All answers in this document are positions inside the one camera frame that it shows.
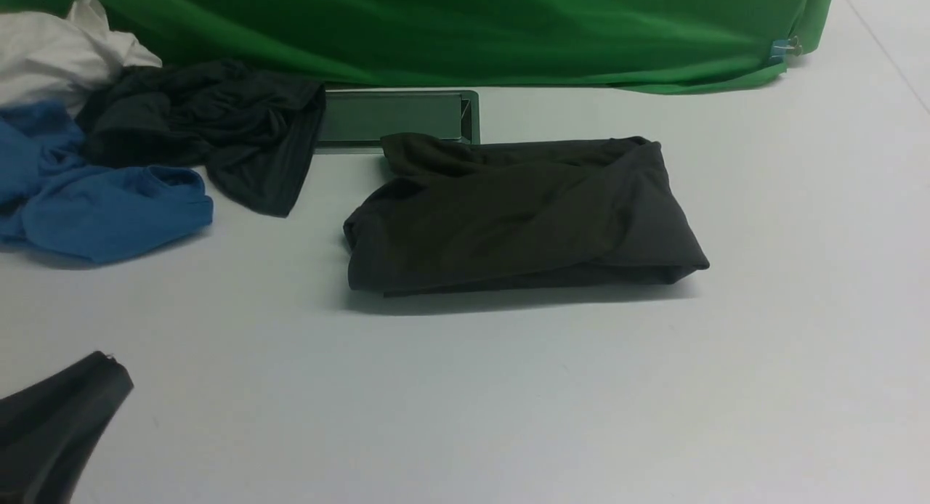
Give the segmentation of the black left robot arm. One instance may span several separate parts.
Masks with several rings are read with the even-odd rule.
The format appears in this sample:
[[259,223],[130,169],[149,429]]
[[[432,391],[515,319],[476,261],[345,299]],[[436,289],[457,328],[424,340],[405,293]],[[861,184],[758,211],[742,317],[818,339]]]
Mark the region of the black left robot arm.
[[134,384],[96,351],[1,402],[1,501],[69,503]]

